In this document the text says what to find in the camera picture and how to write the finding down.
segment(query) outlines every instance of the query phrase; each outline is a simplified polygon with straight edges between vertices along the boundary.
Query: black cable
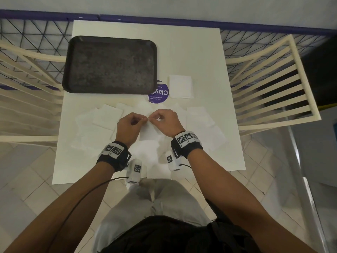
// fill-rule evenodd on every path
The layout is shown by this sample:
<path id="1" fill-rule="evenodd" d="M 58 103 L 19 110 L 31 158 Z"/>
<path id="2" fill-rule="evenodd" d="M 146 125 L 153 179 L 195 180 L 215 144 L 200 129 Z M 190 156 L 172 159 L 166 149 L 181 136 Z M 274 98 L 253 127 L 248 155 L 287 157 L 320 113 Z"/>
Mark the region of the black cable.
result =
<path id="1" fill-rule="evenodd" d="M 187 166 L 187 167 L 190 167 L 190 168 L 191 168 L 191 166 L 188 166 L 188 165 L 186 165 L 186 164 L 179 164 L 179 166 Z"/>
<path id="2" fill-rule="evenodd" d="M 129 177 L 117 177 L 115 179 L 128 179 Z M 68 216 L 65 218 L 65 220 L 63 221 L 62 225 L 60 226 L 60 228 L 57 230 L 54 238 L 52 239 L 51 243 L 49 244 L 48 248 L 47 248 L 47 253 L 48 251 L 50 250 L 50 248 L 52 247 L 57 235 L 59 234 L 59 232 L 61 231 L 62 227 L 65 225 L 65 222 L 67 222 L 67 220 L 69 219 L 70 215 L 74 212 L 74 210 L 76 209 L 76 207 L 81 203 L 81 201 L 88 195 L 90 194 L 92 191 L 94 191 L 95 189 L 99 188 L 100 186 L 106 184 L 106 183 L 109 183 L 110 181 L 112 180 L 115 180 L 115 179 L 110 179 L 108 181 L 105 181 L 103 183 L 100 183 L 99 185 L 95 186 L 93 189 L 91 189 L 89 192 L 87 192 L 79 201 L 78 203 L 74 206 L 74 208 L 69 212 Z"/>

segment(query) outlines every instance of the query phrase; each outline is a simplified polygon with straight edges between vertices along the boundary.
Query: rectangular tray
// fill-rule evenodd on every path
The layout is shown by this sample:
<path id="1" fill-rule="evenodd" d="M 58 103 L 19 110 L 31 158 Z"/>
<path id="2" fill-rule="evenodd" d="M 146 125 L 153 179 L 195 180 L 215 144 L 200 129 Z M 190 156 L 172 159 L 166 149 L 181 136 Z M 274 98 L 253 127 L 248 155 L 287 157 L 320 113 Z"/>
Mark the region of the rectangular tray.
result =
<path id="1" fill-rule="evenodd" d="M 151 94 L 157 88 L 157 47 L 150 40 L 76 36 L 62 86 L 70 93 Z"/>

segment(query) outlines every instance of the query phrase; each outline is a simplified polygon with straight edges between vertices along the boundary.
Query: wrist strap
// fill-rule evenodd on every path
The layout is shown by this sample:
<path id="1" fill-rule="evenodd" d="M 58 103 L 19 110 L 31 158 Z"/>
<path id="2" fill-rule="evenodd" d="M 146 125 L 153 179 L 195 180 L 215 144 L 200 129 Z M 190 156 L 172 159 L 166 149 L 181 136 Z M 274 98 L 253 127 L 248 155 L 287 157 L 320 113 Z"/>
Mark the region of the wrist strap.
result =
<path id="1" fill-rule="evenodd" d="M 131 153 L 128 152 L 126 144 L 120 141 L 114 141 L 107 144 L 96 163 L 103 161 L 113 166 L 115 171 L 121 171 L 127 166 L 130 158 Z"/>
<path id="2" fill-rule="evenodd" d="M 171 141 L 171 148 L 176 158 L 183 156 L 187 159 L 194 149 L 203 149 L 199 138 L 192 131 L 179 133 Z"/>

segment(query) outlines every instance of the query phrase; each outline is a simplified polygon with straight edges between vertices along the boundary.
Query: left hand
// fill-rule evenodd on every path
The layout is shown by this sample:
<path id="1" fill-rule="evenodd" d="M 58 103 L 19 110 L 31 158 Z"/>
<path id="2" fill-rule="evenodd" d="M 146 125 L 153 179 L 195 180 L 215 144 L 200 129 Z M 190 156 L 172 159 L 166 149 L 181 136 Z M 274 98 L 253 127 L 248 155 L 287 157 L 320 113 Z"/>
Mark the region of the left hand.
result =
<path id="1" fill-rule="evenodd" d="M 117 123 L 116 140 L 126 144 L 128 149 L 136 142 L 141 127 L 147 122 L 145 115 L 130 113 Z"/>

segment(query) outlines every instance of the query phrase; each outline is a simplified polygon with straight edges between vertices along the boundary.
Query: leg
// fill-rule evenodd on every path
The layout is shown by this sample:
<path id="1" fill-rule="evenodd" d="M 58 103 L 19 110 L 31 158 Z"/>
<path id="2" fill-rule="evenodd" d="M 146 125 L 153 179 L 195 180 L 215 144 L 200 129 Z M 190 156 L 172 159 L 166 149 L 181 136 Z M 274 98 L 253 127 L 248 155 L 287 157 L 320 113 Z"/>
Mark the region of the leg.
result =
<path id="1" fill-rule="evenodd" d="M 93 252 L 101 251 L 131 227 L 151 216 L 149 190 L 138 184 L 130 187 L 127 195 L 113 207 L 95 233 Z"/>
<path id="2" fill-rule="evenodd" d="M 154 215 L 172 217 L 196 226 L 206 226 L 210 222 L 198 201 L 179 182 L 157 179 L 154 194 Z"/>

